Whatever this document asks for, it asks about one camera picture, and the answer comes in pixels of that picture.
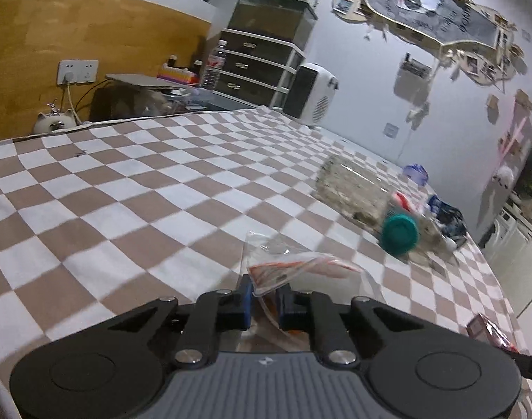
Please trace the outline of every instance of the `power cord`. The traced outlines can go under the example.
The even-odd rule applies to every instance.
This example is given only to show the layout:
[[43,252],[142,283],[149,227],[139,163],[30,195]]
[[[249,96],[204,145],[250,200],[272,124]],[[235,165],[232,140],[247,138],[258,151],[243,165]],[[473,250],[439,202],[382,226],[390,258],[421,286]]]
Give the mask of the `power cord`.
[[78,117],[78,114],[76,113],[76,109],[74,108],[74,103],[72,102],[72,96],[70,95],[70,85],[66,84],[66,93],[68,95],[68,102],[70,102],[70,107],[72,108],[72,113],[74,114],[74,120],[76,121],[77,125],[82,124],[82,120],[80,120],[80,117]]
[[86,97],[86,96],[89,94],[89,92],[90,92],[91,90],[97,88],[99,85],[103,85],[105,82],[108,82],[108,81],[110,81],[110,79],[105,79],[105,80],[103,80],[103,81],[101,81],[101,82],[99,82],[99,83],[96,83],[96,84],[95,84],[94,86],[92,86],[89,90],[87,90],[87,91],[83,94],[83,96],[80,97],[80,99],[78,99],[78,102],[76,103],[76,108],[77,108],[77,109],[80,108],[80,102],[82,102],[82,99],[83,99],[84,97]]

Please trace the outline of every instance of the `plastic bag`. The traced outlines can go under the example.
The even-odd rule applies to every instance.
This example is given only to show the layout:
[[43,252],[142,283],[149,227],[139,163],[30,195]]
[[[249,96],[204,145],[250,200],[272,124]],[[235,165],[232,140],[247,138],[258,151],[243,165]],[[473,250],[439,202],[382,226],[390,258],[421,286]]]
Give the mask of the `plastic bag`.
[[289,283],[295,291],[328,294],[336,304],[350,304],[355,296],[383,301],[379,285],[367,271],[328,253],[295,247],[283,235],[268,238],[250,232],[242,263],[254,283],[255,296]]

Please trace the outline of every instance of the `checkered blanket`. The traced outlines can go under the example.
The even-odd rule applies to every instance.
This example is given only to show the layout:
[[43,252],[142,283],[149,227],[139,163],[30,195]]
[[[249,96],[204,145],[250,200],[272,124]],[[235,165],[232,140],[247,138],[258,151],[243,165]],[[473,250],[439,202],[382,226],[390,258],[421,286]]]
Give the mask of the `checkered blanket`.
[[470,240],[442,274],[388,256],[311,197],[329,155],[428,191],[265,108],[134,119],[0,144],[0,417],[33,348],[158,296],[232,288],[249,230],[366,269],[393,307],[454,331],[482,312],[523,347]]

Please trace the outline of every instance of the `wall socket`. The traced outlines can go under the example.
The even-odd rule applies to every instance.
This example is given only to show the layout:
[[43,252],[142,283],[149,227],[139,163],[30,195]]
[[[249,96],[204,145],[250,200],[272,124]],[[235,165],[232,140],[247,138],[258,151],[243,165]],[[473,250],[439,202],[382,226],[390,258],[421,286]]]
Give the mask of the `wall socket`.
[[57,85],[64,83],[64,76],[71,73],[67,83],[91,83],[97,80],[98,60],[63,60],[58,64]]

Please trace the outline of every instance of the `round black disc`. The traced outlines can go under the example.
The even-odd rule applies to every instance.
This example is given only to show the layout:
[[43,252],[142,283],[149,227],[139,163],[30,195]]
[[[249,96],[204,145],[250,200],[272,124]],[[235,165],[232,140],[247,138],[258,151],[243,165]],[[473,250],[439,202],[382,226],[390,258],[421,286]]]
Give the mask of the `round black disc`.
[[493,419],[518,398],[522,380],[506,354],[458,335],[419,331],[382,349],[368,378],[381,400],[415,419]]
[[10,390],[24,417],[128,417],[158,393],[162,365],[135,333],[73,337],[37,348],[14,367]]
[[421,0],[404,0],[405,6],[412,11],[416,11],[421,8]]

